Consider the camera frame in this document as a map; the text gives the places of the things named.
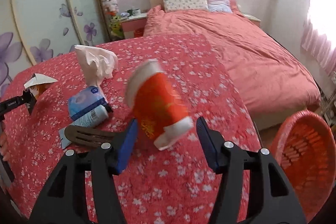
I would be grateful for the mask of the person's left hand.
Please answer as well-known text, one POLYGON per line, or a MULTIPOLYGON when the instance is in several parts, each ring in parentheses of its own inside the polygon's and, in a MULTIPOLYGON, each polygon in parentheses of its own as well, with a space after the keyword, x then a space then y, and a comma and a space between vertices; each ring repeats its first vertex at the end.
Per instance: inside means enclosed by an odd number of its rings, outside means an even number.
POLYGON ((10 154, 8 151, 8 140, 7 140, 7 135, 5 132, 1 133, 1 137, 0 137, 0 146, 1 146, 1 156, 3 157, 3 161, 8 161, 10 154))

